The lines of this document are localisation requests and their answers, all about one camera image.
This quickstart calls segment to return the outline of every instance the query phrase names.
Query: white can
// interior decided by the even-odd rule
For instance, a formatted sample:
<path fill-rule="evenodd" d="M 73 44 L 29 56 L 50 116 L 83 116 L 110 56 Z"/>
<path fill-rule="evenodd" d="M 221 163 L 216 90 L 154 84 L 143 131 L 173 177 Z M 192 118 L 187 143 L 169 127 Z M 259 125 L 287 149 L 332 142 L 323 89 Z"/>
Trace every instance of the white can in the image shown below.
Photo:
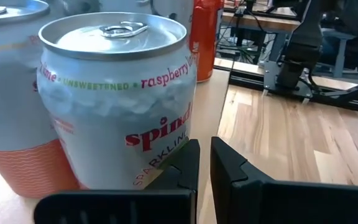
<path fill-rule="evenodd" d="M 194 0 L 48 0 L 60 4 L 66 16 L 90 12 L 136 12 L 163 16 L 191 30 Z"/>
<path fill-rule="evenodd" d="M 143 189 L 189 135 L 196 67 L 184 26 L 101 12 L 47 24 L 39 93 L 89 189 Z"/>
<path fill-rule="evenodd" d="M 37 92 L 38 31 L 49 12 L 42 1 L 0 5 L 0 173 L 17 194 L 34 198 L 78 188 Z"/>

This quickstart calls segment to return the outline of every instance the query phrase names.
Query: orange can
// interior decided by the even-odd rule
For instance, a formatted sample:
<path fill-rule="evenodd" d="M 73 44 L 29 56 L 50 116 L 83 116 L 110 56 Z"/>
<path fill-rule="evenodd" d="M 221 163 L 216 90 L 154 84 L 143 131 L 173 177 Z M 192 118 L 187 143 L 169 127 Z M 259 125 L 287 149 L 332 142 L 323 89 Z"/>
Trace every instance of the orange can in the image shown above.
<path fill-rule="evenodd" d="M 224 1 L 195 0 L 190 50 L 197 63 L 197 82 L 211 78 Z"/>

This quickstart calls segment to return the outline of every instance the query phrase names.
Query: light wood floor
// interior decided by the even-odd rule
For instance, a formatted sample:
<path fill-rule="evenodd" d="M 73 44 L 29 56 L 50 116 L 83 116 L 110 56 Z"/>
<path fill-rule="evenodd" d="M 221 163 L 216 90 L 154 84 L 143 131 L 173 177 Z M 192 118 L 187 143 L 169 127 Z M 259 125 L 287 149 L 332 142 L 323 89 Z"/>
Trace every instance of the light wood floor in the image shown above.
<path fill-rule="evenodd" d="M 275 179 L 358 185 L 358 112 L 229 86 L 218 136 Z"/>

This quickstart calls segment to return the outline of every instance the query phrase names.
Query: can rim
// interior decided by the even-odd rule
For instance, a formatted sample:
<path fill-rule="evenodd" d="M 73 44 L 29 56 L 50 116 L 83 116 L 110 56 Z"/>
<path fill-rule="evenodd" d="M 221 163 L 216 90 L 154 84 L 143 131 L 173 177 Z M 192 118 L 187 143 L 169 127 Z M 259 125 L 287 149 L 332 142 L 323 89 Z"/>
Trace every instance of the can rim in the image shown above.
<path fill-rule="evenodd" d="M 46 16 L 50 13 L 50 7 L 49 4 L 40 1 L 40 0 L 31 0 L 31 2 L 34 2 L 36 4 L 36 11 L 33 13 L 28 13 L 24 15 L 18 15 L 18 16 L 10 16 L 10 17 L 3 17 L 0 18 L 0 25 L 8 24 L 8 23 L 15 23 L 15 22 L 23 22 L 28 21 L 30 19 L 36 19 L 42 16 Z M 26 5 L 15 5 L 15 4 L 8 4 L 5 7 L 25 7 L 28 8 L 28 4 Z"/>
<path fill-rule="evenodd" d="M 91 16 L 98 15 L 98 14 L 99 15 L 100 14 L 126 14 L 126 15 L 132 14 L 132 15 L 136 15 L 136 16 L 144 17 L 144 18 L 158 19 L 161 21 L 165 21 L 167 23 L 175 24 L 175 26 L 178 26 L 181 30 L 181 35 L 176 41 L 174 41 L 170 44 L 166 44 L 166 45 L 162 45 L 162 46 L 154 47 L 154 48 L 150 48 L 150 49 L 131 51 L 131 52 L 92 52 L 92 51 L 83 51 L 83 50 L 71 50 L 71 49 L 66 49 L 66 48 L 62 47 L 61 45 L 55 44 L 55 43 L 53 43 L 53 41 L 50 41 L 47 38 L 45 38 L 45 33 L 46 33 L 47 29 L 54 24 L 57 24 L 61 21 L 75 19 L 76 17 L 82 17 L 82 16 L 90 16 L 91 17 Z M 57 53 L 61 56 L 85 59 L 85 60 L 112 60 L 112 59 L 114 59 L 114 60 L 129 60 L 129 59 L 151 57 L 151 56 L 155 55 L 155 53 L 163 54 L 163 52 L 171 51 L 172 48 L 178 48 L 178 46 L 181 46 L 181 44 L 186 40 L 187 30 L 186 30 L 185 26 L 183 26 L 182 24 L 180 24 L 177 21 L 174 21 L 174 20 L 171 20 L 171 19 L 168 19 L 165 17 L 161 17 L 161 16 L 151 15 L 151 14 L 134 13 L 134 12 L 94 12 L 94 13 L 88 13 L 88 14 L 68 16 L 68 17 L 64 17 L 64 18 L 49 22 L 49 23 L 45 24 L 39 30 L 38 35 L 40 37 L 40 40 L 43 42 L 43 45 L 45 48 L 47 48 L 47 49 L 51 50 L 52 52 Z"/>

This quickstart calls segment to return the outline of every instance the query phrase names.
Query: wavy line pattern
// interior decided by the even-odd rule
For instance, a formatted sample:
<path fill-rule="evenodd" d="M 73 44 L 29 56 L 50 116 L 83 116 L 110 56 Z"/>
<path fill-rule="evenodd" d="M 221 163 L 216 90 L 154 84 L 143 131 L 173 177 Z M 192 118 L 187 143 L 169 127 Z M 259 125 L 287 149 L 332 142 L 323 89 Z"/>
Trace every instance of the wavy line pattern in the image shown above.
<path fill-rule="evenodd" d="M 79 185 L 58 139 L 20 151 L 0 151 L 0 173 L 20 196 L 42 198 Z"/>

